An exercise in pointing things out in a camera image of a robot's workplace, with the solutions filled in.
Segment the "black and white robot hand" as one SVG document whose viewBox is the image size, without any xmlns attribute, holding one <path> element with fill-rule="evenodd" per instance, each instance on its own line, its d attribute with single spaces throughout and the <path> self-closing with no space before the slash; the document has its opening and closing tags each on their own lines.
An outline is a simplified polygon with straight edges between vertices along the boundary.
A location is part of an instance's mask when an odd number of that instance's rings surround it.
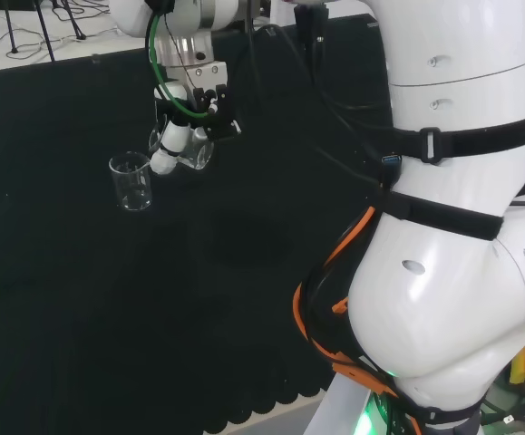
<svg viewBox="0 0 525 435">
<path fill-rule="evenodd" d="M 213 156 L 215 143 L 241 133 L 233 97 L 225 85 L 214 90 L 193 91 L 178 82 L 154 90 L 156 124 L 149 138 L 150 167 L 158 176 L 171 174 L 178 166 L 201 171 Z"/>
</svg>

